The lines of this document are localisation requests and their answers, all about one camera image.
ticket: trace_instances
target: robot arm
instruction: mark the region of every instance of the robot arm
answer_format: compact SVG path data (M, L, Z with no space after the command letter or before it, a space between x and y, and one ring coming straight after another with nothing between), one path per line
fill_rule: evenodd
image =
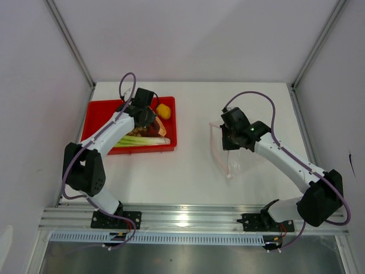
M275 200L266 206L265 210L274 222L303 219L317 227L342 206L336 194L314 175L318 173L326 178L342 195L342 177L338 172L335 170L326 172L301 158L282 143L278 145L271 135L270 127L261 121L251 124L237 107L230 110L224 109L221 116L224 121L221 126L224 150L237 150L244 147L256 152L286 174L304 194L302 197L290 200ZM299 161L284 152L283 147ZM311 171L303 168L299 162L309 165Z
M153 95L152 91L138 88L132 104L124 113L120 113L122 104L92 136L80 144L70 143L65 148L63 176L75 155L84 149L66 174L66 184L106 213L118 215L123 211L123 205L104 187L106 176L102 159L124 135L155 120L156 114L149 108Z

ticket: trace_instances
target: clear plastic bag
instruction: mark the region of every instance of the clear plastic bag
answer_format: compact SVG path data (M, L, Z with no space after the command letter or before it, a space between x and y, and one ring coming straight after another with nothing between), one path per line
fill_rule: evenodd
M210 126L210 150L216 162L226 173L227 178L232 179L242 172L240 166L241 150L224 151L222 148L222 122L211 122Z

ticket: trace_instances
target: purple cable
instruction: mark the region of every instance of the purple cable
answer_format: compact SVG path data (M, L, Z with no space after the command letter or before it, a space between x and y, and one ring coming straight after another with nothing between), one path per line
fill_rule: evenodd
M120 118L120 116L122 115L122 113L125 111L125 109L128 107L129 103L132 100L133 94L135 93L135 88L136 88L136 75L132 72L128 72L127 74L125 74L125 76L123 76L123 78L120 80L119 83L119 95L121 94L121 85L123 84L125 78L129 75L133 76L133 87L132 87L132 91L131 91L131 95L129 96L128 100L125 102L123 108L121 109L121 111L118 113L118 115L116 116L115 120L118 120ZM110 128L112 125L114 124L114 122L110 122L108 123L105 127L103 127L103 129L101 129L99 131L98 134L95 135L94 140L97 140L108 128ZM63 197L65 197L67 200L75 200L78 198L86 198L85 195L78 195L78 196L73 196L70 197L66 194L66 180L68 177L68 174L71 171L72 166L75 164L76 160L80 157L80 155L82 154L82 152L84 152L90 145L92 144L92 141L88 142L84 147L82 147L78 153L76 153L76 155L72 158L72 160L70 161L70 163L68 164L66 171L64 172L63 178L62 178L62 185L61 185L61 190L62 190L62 195Z
M227 108L227 106L229 104L231 104L231 102L233 100L235 100L235 98L237 98L238 96L240 95L243 95L243 94L257 94L257 95L260 95L262 97L265 97L270 103L271 103L271 106L273 107L273 116L272 116L272 119L271 119L271 136L272 138L274 139L276 145L278 147L280 147L280 142L279 140L277 139L277 137L275 136L275 132L274 132L274 122L275 122L275 116L276 116L276 108L275 108L275 104L273 102L273 100L268 97L266 94L263 94L261 92L258 92L258 91L243 91L243 92L240 92L239 94L237 94L236 96L234 96L230 101L228 101L228 103L225 105L225 108ZM307 166L306 164L304 164L302 161L300 161L295 155L293 155L289 150L287 150L286 148L284 147L281 147L281 149L289 156L291 157L294 161L296 161L298 164L300 164L303 168L305 168L306 170L308 170L309 172L312 171L312 169ZM329 224L333 224L333 225L346 225L350 222L351 220L351 211L350 211L350 207L348 206L347 202L345 201L345 199L343 198L343 196L341 195L341 193L326 179L324 178L323 176L321 176L319 173L317 172L313 172L313 174L315 176L317 176L318 178L320 178L321 180L323 180L329 187L330 189L337 195L337 197L340 199L340 201L342 202L342 204L344 205L345 209L346 209L346 212L347 212L347 218L344 222L342 223L337 223L337 222L334 222L334 221L329 221L329 220L326 220L327 223Z

